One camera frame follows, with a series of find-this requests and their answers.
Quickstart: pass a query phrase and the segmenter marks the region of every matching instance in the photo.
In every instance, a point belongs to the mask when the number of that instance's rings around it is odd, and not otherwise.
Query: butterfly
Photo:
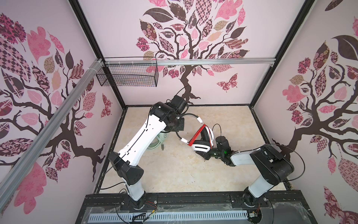
[[[102,93],[102,99],[103,99],[103,103],[105,103],[105,107],[104,109],[102,110],[102,113],[101,113],[101,118],[104,117],[104,116],[109,116],[111,115],[111,101],[107,99],[107,97]]]
[[[230,78],[229,82],[218,82],[217,84],[227,92],[227,90],[230,89],[230,86],[237,88],[237,81],[235,80],[237,80],[237,73]]]

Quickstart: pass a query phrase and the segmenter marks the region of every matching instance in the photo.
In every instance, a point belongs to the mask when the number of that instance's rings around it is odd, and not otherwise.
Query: pink wall
[[[255,107],[273,142],[303,157],[293,186],[318,223],[358,222],[357,9],[318,1]],[[297,177],[301,160],[283,154]]]
[[[105,57],[159,59],[274,57],[303,2],[80,1]],[[193,104],[247,104],[267,68],[267,64],[185,66],[181,73],[181,66],[160,67],[157,87],[119,90],[126,104],[165,101],[185,86],[180,95]]]
[[[65,0],[5,1],[0,13],[3,179],[96,57]],[[0,222],[74,223],[84,196],[93,192],[120,114],[112,89],[94,78]]]

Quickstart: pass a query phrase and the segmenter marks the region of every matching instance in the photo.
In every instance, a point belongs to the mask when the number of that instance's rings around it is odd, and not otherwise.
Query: robotic arm
[[[182,112],[185,106],[188,106],[185,100],[177,95],[169,103],[154,104],[146,122],[132,140],[119,153],[111,152],[109,155],[112,166],[125,181],[136,208],[141,208],[145,199],[140,181],[144,171],[138,166],[140,157],[161,131],[172,131],[178,135],[178,131],[184,130]],[[202,123],[199,117],[193,116]],[[293,165],[272,146],[264,145],[250,151],[234,152],[224,136],[216,138],[217,148],[213,148],[213,139],[212,130],[203,124],[189,142],[183,138],[181,141],[206,160],[211,157],[220,158],[228,166],[255,164],[261,175],[244,191],[243,200],[247,206],[255,206],[261,195],[278,185],[294,170]]]

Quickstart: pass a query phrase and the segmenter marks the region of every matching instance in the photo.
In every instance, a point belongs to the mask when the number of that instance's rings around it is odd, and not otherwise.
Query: wire basket
[[[158,66],[155,57],[130,57],[143,58],[144,61],[119,61],[118,63],[105,64],[106,67],[97,73],[101,86],[157,86]]]

